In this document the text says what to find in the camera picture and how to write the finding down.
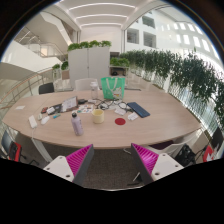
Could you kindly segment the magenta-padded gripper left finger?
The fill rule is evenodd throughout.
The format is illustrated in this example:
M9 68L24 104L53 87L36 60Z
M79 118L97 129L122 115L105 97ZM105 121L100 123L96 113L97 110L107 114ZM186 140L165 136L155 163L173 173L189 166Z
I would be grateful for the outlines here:
M59 155L44 170L81 186L93 155L94 148L90 144L68 156Z

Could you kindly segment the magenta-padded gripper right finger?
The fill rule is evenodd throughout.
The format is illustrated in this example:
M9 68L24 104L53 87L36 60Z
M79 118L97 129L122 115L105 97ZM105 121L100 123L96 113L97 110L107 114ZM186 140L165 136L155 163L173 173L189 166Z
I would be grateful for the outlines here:
M131 154L145 185L183 169L183 166L167 153L157 154L134 143L131 144Z

